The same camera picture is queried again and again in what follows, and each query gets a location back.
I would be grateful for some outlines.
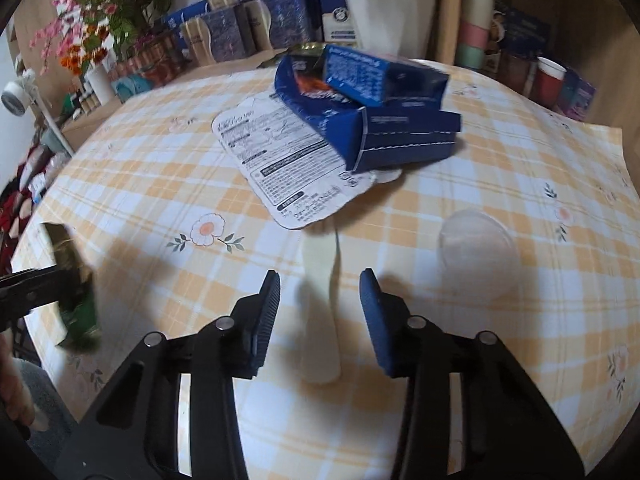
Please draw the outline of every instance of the open blue box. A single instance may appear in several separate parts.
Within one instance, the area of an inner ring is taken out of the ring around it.
[[[274,86],[280,99],[344,158],[347,170],[369,171],[453,154],[462,118],[425,101],[362,106],[333,91],[300,91],[291,58],[285,56]]]

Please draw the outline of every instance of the plaid tablecloth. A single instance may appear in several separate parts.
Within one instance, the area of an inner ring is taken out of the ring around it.
[[[498,333],[592,468],[640,400],[640,203],[621,132],[560,118],[483,76],[444,69],[452,75],[444,109],[464,121],[457,154],[407,168],[335,216],[342,377],[324,387],[297,374],[300,232],[270,218],[210,130],[217,113],[267,89],[273,70],[127,102],[63,171],[14,257],[15,270],[52,264],[40,223],[64,222],[95,267],[104,331],[95,356],[56,348],[63,330],[52,306],[28,317],[73,414],[85,412],[145,333],[194,333],[276,269],[282,301],[266,365],[257,379],[236,381],[250,477],[383,478],[405,383],[383,375],[364,323],[358,276],[372,267],[384,290],[446,332]],[[486,308],[460,305],[438,281],[440,226],[464,208],[507,226],[524,266],[519,288]],[[182,424],[183,463],[185,431]]]

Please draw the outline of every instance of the human hand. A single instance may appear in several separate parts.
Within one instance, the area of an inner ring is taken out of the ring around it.
[[[0,333],[0,399],[11,420],[30,426],[35,419],[35,408],[31,393],[15,365],[13,343],[11,329]]]

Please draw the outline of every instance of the pile of clothes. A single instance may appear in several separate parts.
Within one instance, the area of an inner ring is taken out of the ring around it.
[[[65,152],[53,153],[44,144],[34,144],[0,194],[0,276],[12,272],[11,258],[34,206],[40,203],[68,161]]]

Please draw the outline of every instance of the metal screw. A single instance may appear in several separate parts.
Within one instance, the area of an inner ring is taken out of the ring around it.
[[[495,345],[498,342],[498,336],[493,332],[485,330],[479,335],[480,342],[484,345]]]
[[[145,336],[145,345],[151,347],[159,345],[162,342],[162,334],[159,332],[152,332]]]
[[[422,316],[411,316],[406,320],[406,324],[409,328],[424,328],[427,326],[427,320]]]
[[[216,328],[222,331],[231,330],[235,324],[236,322],[231,316],[219,317],[216,320]]]

